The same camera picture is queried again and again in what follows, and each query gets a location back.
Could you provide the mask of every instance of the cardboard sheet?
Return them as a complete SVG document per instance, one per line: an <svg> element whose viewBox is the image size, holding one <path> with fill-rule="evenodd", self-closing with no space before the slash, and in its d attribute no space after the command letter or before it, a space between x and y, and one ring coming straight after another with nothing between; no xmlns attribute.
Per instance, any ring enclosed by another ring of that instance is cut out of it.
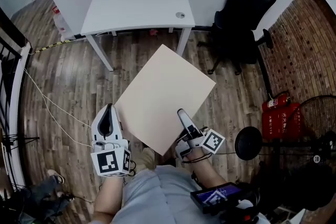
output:
<svg viewBox="0 0 336 224"><path fill-rule="evenodd" d="M214 85L192 64L161 45L115 107L124 129L164 155L183 131L178 109L192 118Z"/></svg>

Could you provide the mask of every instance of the fan grille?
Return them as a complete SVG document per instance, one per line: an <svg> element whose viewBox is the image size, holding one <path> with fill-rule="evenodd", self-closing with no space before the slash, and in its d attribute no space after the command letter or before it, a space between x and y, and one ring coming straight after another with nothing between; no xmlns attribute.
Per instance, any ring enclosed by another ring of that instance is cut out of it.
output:
<svg viewBox="0 0 336 224"><path fill-rule="evenodd" d="M289 117L285 137L319 139L328 131L336 132L336 97L322 95L311 98L296 108Z"/></svg>

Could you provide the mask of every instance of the desk leg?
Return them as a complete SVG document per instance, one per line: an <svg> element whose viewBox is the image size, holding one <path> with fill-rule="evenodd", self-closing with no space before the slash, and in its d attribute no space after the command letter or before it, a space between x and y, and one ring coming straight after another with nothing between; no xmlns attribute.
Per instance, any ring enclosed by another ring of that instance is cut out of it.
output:
<svg viewBox="0 0 336 224"><path fill-rule="evenodd" d="M186 27L186 28L182 29L182 33L181 33L181 36L180 36L180 41L178 42L179 45L178 45L177 50L176 50L176 53L180 56L182 56L185 45L187 45L187 41L188 41L190 32L191 32L191 27Z"/></svg>
<svg viewBox="0 0 336 224"><path fill-rule="evenodd" d="M92 35L87 35L86 37L87 37L88 41L90 42L91 46L93 47L93 49L95 50L95 52L98 54L99 58L103 61L103 63L107 67L107 69L109 71L113 71L114 68L110 64L110 61L109 61L106 53L103 51L103 48L101 47L98 38L96 36L92 36Z"/></svg>

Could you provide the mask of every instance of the red fire extinguisher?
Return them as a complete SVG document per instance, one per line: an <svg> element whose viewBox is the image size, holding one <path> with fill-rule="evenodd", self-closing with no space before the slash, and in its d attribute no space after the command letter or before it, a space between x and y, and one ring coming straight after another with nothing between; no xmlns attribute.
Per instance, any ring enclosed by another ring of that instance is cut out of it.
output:
<svg viewBox="0 0 336 224"><path fill-rule="evenodd" d="M288 91L281 92L274 99L262 104L263 112L266 112L272 109L277 109L281 106L288 105L289 103L290 103L289 92Z"/></svg>

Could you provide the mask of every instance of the person's arm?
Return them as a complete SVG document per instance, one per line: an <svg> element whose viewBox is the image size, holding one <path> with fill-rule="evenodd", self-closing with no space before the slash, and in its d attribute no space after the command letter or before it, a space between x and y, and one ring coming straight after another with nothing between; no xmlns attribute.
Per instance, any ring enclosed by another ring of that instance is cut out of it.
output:
<svg viewBox="0 0 336 224"><path fill-rule="evenodd" d="M201 158L204 155L205 154L201 147L195 147L186 156L186 158L187 161L192 161L194 159ZM196 174L198 182L200 182L205 188L216 187L227 183L224 178L214 170L208 159L191 163L190 165Z"/></svg>
<svg viewBox="0 0 336 224"><path fill-rule="evenodd" d="M103 224L111 223L113 217L121 209L122 188L122 177L113 176L104 181L94 202L93 220L100 221Z"/></svg>

